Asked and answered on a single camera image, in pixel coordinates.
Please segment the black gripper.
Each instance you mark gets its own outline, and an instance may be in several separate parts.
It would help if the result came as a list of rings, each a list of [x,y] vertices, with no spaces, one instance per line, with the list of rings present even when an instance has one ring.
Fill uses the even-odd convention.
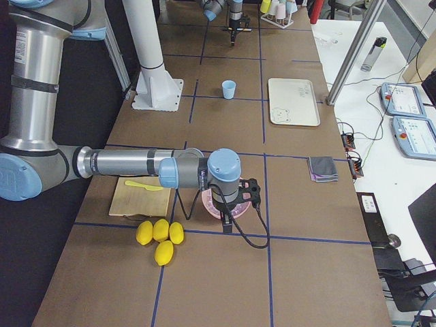
[[[229,25],[223,30],[230,33],[231,46],[235,46],[236,35],[240,32],[250,32],[252,28],[249,26],[251,19],[248,15],[242,15],[238,20],[229,19]]]
[[[260,207],[260,186],[255,178],[229,183],[213,180],[213,205],[221,212],[224,234],[232,233],[232,215],[229,212],[244,203],[250,203],[256,210]]]

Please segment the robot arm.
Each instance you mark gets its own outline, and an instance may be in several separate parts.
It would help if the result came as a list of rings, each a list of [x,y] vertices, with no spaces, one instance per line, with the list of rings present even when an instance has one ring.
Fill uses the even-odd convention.
[[[243,13],[243,0],[197,0],[203,15],[212,22],[223,11],[227,10],[228,24],[225,30],[230,34],[230,44],[235,46],[237,35],[241,32],[251,32],[251,19]]]
[[[188,107],[195,91],[207,96],[218,93],[221,79],[246,82],[253,61],[248,59],[200,58],[203,43],[217,30],[203,22],[181,26],[162,25],[164,59],[170,72],[187,80],[182,110],[173,124],[164,126],[161,113],[147,114],[123,108],[115,70],[102,42],[68,40],[61,64],[61,89],[54,118],[54,139],[60,144],[101,148],[111,144],[180,147],[194,144],[189,134]],[[137,217],[108,215],[112,177],[70,181],[23,202],[1,201],[1,240],[7,242],[61,243],[76,219],[96,224],[135,225]]]

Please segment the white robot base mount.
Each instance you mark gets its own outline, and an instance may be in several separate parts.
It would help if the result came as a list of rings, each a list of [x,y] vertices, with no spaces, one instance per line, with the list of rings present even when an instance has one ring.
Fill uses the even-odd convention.
[[[178,110],[183,80],[173,79],[164,65],[151,1],[124,0],[123,7],[140,64],[135,110]]]

